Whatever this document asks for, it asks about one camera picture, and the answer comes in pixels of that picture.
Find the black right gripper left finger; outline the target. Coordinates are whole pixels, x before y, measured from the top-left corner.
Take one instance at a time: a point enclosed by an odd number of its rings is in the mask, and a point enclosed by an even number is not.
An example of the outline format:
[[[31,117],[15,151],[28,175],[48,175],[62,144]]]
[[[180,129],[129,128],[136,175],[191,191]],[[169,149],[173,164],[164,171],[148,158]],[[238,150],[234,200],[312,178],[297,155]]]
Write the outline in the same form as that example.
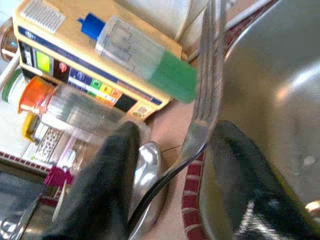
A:
[[[134,174],[139,156],[138,127],[131,121],[110,135],[70,189],[43,240],[126,240]]]

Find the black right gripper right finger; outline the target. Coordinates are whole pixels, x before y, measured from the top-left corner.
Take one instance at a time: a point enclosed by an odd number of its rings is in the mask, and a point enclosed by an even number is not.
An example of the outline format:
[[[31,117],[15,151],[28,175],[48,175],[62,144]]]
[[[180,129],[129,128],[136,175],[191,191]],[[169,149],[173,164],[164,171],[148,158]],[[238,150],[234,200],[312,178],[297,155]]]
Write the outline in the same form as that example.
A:
[[[315,239],[315,223],[251,138],[223,120],[210,146],[232,239]]]

